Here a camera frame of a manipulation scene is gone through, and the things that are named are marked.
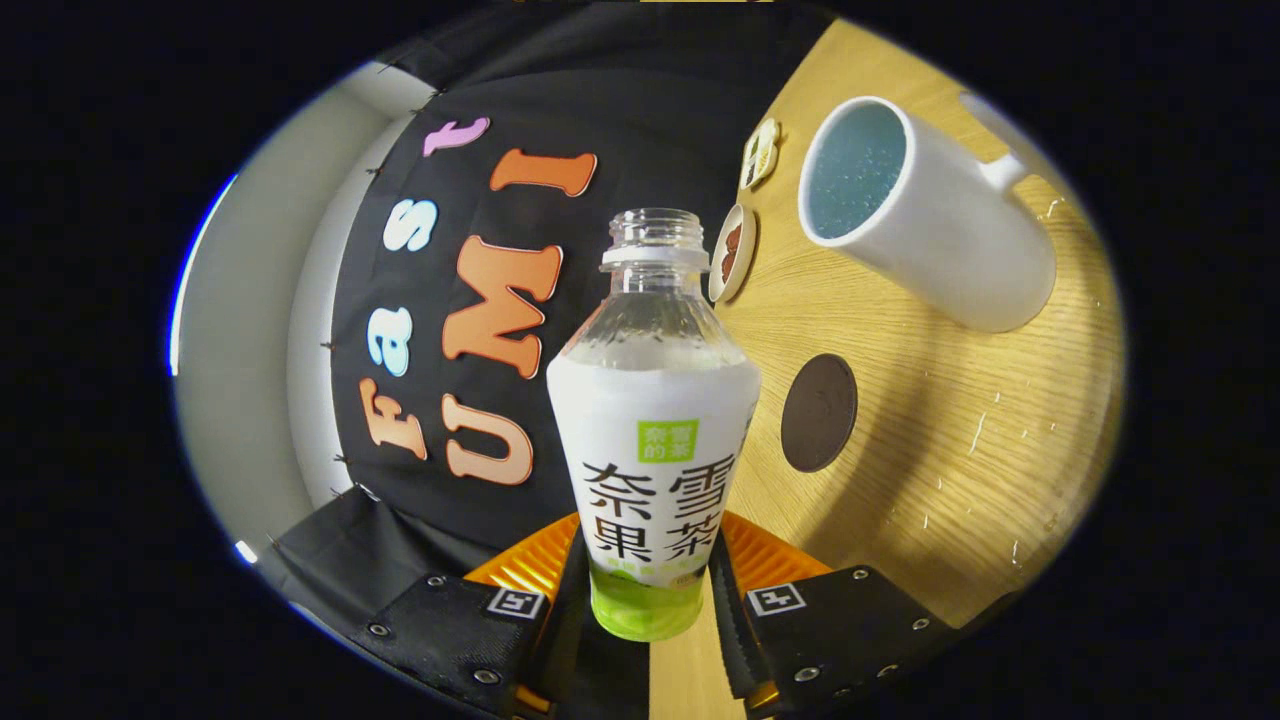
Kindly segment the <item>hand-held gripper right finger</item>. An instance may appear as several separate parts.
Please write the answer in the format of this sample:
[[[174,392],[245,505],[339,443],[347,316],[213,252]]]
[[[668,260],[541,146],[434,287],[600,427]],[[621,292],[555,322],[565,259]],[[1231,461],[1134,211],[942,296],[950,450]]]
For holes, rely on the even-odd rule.
[[[828,568],[735,512],[709,578],[730,689],[749,715],[832,712],[957,638],[879,570]]]

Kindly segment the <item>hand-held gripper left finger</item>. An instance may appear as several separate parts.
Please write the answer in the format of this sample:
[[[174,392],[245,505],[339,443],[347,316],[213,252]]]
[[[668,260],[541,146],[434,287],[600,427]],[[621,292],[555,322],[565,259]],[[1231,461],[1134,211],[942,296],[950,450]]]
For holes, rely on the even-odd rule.
[[[431,570],[351,642],[465,719],[646,719],[650,655],[593,616],[570,514],[463,574]]]

